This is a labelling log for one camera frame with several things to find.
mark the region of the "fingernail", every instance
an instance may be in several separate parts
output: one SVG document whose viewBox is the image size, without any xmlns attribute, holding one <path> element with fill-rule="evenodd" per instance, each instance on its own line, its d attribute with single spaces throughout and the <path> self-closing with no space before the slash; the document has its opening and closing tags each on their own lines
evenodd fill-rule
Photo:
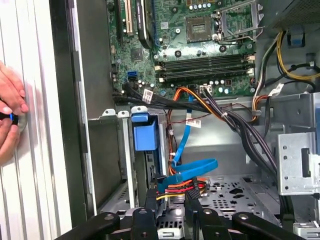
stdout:
<svg viewBox="0 0 320 240">
<path fill-rule="evenodd" d="M 21 95 L 21 97 L 25 97 L 26 96 L 25 90 L 20 90 L 20 95 Z"/>
<path fill-rule="evenodd" d="M 12 110 L 11 110 L 10 107 L 5 106 L 5 107 L 3 108 L 3 113 L 4 113 L 4 114 L 12 114 Z"/>
<path fill-rule="evenodd" d="M 22 104 L 21 105 L 21 111 L 24 113 L 27 113 L 29 111 L 29 108 L 27 106 L 27 104 Z"/>
<path fill-rule="evenodd" d="M 18 126 L 17 125 L 12 125 L 11 128 L 10 128 L 10 131 L 12 133 L 17 133 L 19 130 Z"/>
</svg>

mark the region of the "side panel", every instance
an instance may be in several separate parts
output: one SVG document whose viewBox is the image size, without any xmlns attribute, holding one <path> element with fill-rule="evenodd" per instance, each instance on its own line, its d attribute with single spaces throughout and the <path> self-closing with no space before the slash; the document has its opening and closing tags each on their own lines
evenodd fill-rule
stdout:
<svg viewBox="0 0 320 240">
<path fill-rule="evenodd" d="M 83 174 L 85 164 L 82 161 L 84 150 L 80 131 L 81 111 L 78 109 L 79 92 L 75 81 L 76 52 L 73 35 L 70 33 L 73 8 L 71 3 L 72 1 L 68 0 L 49 0 L 71 220 L 72 226 L 76 227 L 87 221 L 87 202 Z"/>
<path fill-rule="evenodd" d="M 121 181 L 117 124 L 96 120 L 115 108 L 110 76 L 110 44 L 106 0 L 74 0 L 74 39 L 78 47 L 82 89 L 82 113 L 86 112 L 96 206 L 113 193 Z"/>
<path fill-rule="evenodd" d="M 72 225 L 48 0 L 0 0 L 0 60 L 23 79 L 30 108 L 0 169 L 2 239 L 54 239 Z"/>
</svg>

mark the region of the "cable tie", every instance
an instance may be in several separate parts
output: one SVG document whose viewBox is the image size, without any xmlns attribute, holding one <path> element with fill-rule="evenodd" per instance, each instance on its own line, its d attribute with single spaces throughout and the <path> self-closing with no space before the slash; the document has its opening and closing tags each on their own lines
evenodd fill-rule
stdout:
<svg viewBox="0 0 320 240">
<path fill-rule="evenodd" d="M 252 116 L 254 116 L 254 117 L 259 117 L 261 115 L 262 115 L 262 111 L 261 110 L 252 111 Z"/>
<path fill-rule="evenodd" d="M 228 113 L 227 112 L 224 112 L 224 113 L 222 113 L 221 114 L 221 118 L 223 119 L 223 118 L 226 118 L 228 116 Z"/>
</svg>

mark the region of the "motherboard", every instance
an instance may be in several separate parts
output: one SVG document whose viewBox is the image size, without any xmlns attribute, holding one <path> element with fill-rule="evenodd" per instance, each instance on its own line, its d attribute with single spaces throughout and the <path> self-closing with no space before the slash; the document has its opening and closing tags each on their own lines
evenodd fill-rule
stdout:
<svg viewBox="0 0 320 240">
<path fill-rule="evenodd" d="M 256 91 L 254 0 L 107 0 L 113 89 L 172 99 L 184 86 L 215 98 Z"/>
</svg>

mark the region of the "blue sata port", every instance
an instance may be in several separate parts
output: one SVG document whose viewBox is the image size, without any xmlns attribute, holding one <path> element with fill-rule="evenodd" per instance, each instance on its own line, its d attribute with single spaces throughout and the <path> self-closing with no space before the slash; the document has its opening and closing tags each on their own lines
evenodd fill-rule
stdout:
<svg viewBox="0 0 320 240">
<path fill-rule="evenodd" d="M 128 81 L 134 82 L 138 80 L 138 71 L 128 71 L 126 73 L 126 76 L 128 78 Z"/>
</svg>

